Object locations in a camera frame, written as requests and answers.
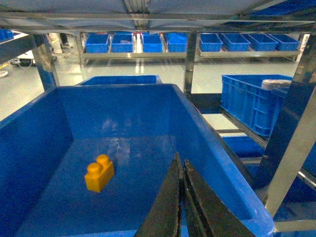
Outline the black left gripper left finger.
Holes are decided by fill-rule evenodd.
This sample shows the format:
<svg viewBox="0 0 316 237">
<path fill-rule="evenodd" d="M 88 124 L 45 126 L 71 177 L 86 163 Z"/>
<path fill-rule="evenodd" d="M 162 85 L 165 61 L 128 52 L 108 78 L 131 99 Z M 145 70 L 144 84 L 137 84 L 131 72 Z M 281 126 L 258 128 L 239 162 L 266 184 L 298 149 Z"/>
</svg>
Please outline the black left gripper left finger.
<svg viewBox="0 0 316 237">
<path fill-rule="evenodd" d="M 178 153 L 162 182 L 155 201 L 135 233 L 136 237 L 179 237 L 182 223 L 183 172 Z"/>
</svg>

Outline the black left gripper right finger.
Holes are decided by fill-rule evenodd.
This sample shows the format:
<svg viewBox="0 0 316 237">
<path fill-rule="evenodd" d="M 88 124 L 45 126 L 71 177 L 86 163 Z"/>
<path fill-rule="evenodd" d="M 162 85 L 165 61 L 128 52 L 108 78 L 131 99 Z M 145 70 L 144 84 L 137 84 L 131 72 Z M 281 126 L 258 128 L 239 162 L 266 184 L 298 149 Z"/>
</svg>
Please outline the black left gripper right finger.
<svg viewBox="0 0 316 237">
<path fill-rule="evenodd" d="M 183 167 L 183 198 L 191 237 L 253 237 L 189 162 Z"/>
</svg>

